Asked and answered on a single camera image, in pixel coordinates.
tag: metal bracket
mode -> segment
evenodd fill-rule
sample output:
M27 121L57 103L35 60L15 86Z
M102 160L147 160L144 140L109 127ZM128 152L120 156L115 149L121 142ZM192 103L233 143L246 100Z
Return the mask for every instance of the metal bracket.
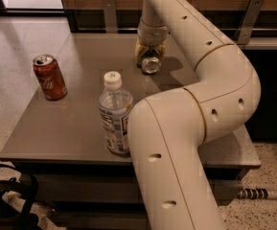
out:
M259 16L263 3L264 0L250 0L242 21L241 32L237 41L238 44L248 44L250 41L253 27Z
M115 0L103 0L105 29L108 34L117 34L117 15Z

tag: white floor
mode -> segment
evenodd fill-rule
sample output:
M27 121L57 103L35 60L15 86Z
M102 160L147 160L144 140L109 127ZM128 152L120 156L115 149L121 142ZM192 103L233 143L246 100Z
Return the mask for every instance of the white floor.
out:
M5 146L38 82L32 59L43 53L58 55L70 30L67 19L0 17L0 150ZM262 166L244 178L245 186L277 190L277 144L255 143ZM230 230L277 230L277 200L234 200L219 207ZM56 228L36 205L42 229Z

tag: gray table surface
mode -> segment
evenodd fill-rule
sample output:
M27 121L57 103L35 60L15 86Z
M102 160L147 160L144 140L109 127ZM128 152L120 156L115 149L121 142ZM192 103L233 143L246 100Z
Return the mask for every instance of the gray table surface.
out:
M136 34L70 34L55 57L68 95L45 100L40 88L0 152L2 161L73 164L130 164L105 147L98 99L103 75L116 70L134 102L154 93L194 83L197 78L171 37L159 73L145 76L135 64ZM259 167L260 160L244 126L199 148L209 167Z

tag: clear bottle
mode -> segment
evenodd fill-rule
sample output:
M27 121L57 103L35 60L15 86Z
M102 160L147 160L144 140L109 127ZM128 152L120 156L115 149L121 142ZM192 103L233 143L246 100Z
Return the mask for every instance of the clear bottle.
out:
M132 96L122 87L121 75L108 72L104 75L105 89L99 98L106 145L110 151L128 155L127 120L132 109Z

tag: can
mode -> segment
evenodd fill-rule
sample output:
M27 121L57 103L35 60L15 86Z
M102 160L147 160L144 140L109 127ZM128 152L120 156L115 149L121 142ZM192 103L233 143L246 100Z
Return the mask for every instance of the can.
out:
M41 55L33 59L33 64L44 97L50 101L63 98L68 91L56 59L51 55Z

